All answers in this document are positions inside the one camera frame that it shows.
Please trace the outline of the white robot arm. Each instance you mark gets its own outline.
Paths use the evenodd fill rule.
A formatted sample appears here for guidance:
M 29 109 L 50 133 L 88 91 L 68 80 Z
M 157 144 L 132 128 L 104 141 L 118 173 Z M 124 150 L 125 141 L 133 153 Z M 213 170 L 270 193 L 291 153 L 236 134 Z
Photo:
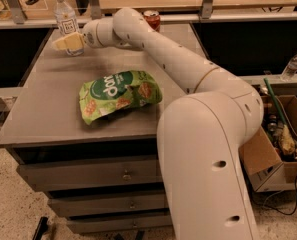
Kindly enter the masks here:
M 157 127 L 161 174 L 177 240 L 260 240 L 238 150 L 259 130 L 263 103 L 247 82 L 152 29 L 134 9 L 88 22 L 57 50 L 129 44 L 185 91 Z

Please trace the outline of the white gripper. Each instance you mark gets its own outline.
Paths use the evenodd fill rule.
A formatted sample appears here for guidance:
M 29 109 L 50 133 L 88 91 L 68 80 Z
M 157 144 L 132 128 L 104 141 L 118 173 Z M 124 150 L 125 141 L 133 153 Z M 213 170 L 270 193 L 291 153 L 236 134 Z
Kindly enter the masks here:
M 73 32 L 60 37 L 52 42 L 52 47 L 55 50 L 79 50 L 84 47 L 85 42 L 91 48 L 102 48 L 103 45 L 97 35 L 98 24 L 99 20 L 92 20 L 84 25 L 82 34 Z

